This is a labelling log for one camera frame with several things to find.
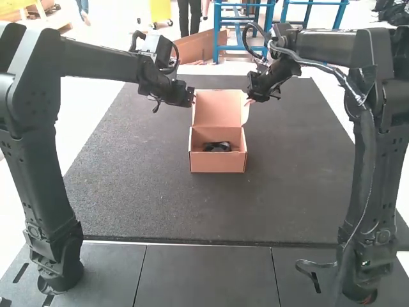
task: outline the person's leg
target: person's leg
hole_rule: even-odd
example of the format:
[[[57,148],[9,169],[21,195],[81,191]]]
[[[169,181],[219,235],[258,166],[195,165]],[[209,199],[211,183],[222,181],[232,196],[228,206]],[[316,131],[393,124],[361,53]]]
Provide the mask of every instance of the person's leg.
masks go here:
[[[189,36],[189,0],[178,0],[180,36]]]
[[[88,18],[88,13],[89,13],[88,0],[81,0],[81,6],[82,6],[81,17],[83,21],[85,22],[85,24],[87,26],[90,26],[91,22],[89,21],[89,18]]]
[[[209,5],[210,5],[210,0],[202,0],[203,20],[207,20],[207,14],[209,12]]]
[[[78,12],[79,15],[81,16],[82,21],[84,21],[84,17],[82,16],[81,12],[82,12],[82,0],[75,0],[77,2],[77,6],[78,6]]]
[[[88,0],[81,0],[82,10],[89,14],[89,3]]]
[[[190,35],[199,32],[200,17],[202,16],[201,11],[201,0],[189,0],[190,4],[190,14],[192,15],[192,20],[190,21]]]

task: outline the blue rack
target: blue rack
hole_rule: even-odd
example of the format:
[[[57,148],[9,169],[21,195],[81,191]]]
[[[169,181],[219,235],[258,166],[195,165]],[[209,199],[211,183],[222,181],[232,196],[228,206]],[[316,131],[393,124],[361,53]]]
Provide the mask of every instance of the blue rack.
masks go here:
[[[268,0],[267,3],[261,4],[261,0],[256,0],[256,3],[222,3],[222,0],[215,0],[215,23],[214,23],[214,41],[213,41],[213,61],[215,63],[219,62],[219,51],[220,50],[245,50],[242,32],[240,26],[246,25],[248,22],[255,21],[258,22],[260,7],[266,6],[266,21],[264,25],[264,31],[270,30],[272,27],[272,19],[274,13],[275,0]],[[230,6],[233,8],[235,13],[234,17],[223,17],[222,7]],[[246,16],[239,16],[238,7],[246,7]],[[249,16],[249,8],[255,7],[254,18]],[[219,31],[222,26],[235,26],[237,45],[218,45]],[[253,30],[253,37],[256,37],[257,30]],[[261,51],[264,56],[267,55],[267,47],[263,46],[251,46],[254,51]]]
[[[338,12],[335,17],[335,21],[334,21],[334,25],[332,26],[332,29],[339,29],[339,26],[341,25],[341,21],[344,16],[345,8],[349,3],[350,3],[349,0],[341,0],[340,2],[314,2],[314,0],[308,0],[308,2],[305,2],[305,1],[284,0],[284,4],[282,5],[280,22],[286,22],[288,6],[290,4],[307,5],[307,11],[305,12],[305,17],[303,21],[290,21],[289,22],[290,24],[301,24],[304,29],[308,25],[308,20],[309,20],[309,16],[311,14],[311,8],[313,7],[313,5],[338,5],[339,8],[338,8]]]

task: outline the black bag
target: black bag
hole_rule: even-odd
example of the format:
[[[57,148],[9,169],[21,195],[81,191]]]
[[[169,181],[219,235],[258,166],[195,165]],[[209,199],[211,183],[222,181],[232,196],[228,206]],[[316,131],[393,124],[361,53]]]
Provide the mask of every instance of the black bag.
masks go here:
[[[379,21],[387,21],[393,26],[409,24],[409,14],[405,11],[406,3],[393,4],[379,13]]]
[[[376,0],[375,8],[372,12],[382,12],[394,5],[394,0]]]

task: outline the black pants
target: black pants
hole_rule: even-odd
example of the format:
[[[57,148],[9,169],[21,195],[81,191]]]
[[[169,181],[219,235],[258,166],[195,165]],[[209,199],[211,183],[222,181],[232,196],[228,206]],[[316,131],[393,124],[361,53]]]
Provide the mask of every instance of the black pants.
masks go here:
[[[84,21],[84,17],[82,17],[81,11],[84,11],[87,14],[89,13],[88,0],[76,0],[76,1],[78,5],[79,15],[81,16],[82,21]]]
[[[190,21],[190,34],[199,32],[201,11],[201,0],[178,0],[180,35],[189,35],[189,5],[192,20]]]

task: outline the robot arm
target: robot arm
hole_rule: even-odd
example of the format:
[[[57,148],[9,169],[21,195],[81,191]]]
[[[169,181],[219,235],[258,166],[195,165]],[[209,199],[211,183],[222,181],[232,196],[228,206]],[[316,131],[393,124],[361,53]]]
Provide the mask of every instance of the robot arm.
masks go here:
[[[135,49],[137,37],[145,40],[141,50]],[[61,77],[138,83],[139,94],[156,98],[154,111],[161,101],[191,106],[194,88],[176,79],[177,60],[169,64],[173,43],[142,33],[133,39],[125,52],[63,38],[53,29],[0,23],[0,148],[22,202],[24,236],[44,294],[71,289],[83,272],[82,228],[68,201],[56,152]]]
[[[396,198],[409,142],[409,27],[328,31],[276,24],[274,32],[268,37],[270,66],[251,52],[258,71],[248,74],[249,98],[279,98],[280,85],[300,75],[301,66],[333,74],[345,89],[355,164],[350,206],[338,231],[333,303],[342,292],[369,304],[396,259]],[[323,62],[348,67],[349,74]]]

